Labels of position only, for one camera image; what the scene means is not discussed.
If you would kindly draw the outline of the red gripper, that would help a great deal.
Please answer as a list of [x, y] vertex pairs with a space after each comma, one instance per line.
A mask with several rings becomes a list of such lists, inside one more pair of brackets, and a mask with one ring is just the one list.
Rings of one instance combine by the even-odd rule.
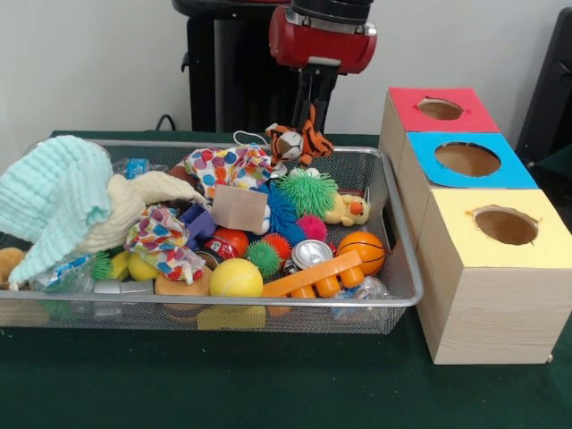
[[[282, 66], [302, 69], [322, 65], [335, 67], [339, 74], [359, 74], [374, 55], [377, 28], [372, 21], [342, 24], [297, 13], [289, 6], [278, 6], [270, 20], [268, 38], [270, 54]], [[307, 121], [312, 76], [311, 71], [299, 72], [293, 128], [302, 128]], [[320, 74], [318, 83], [315, 129], [323, 130], [336, 74]]]

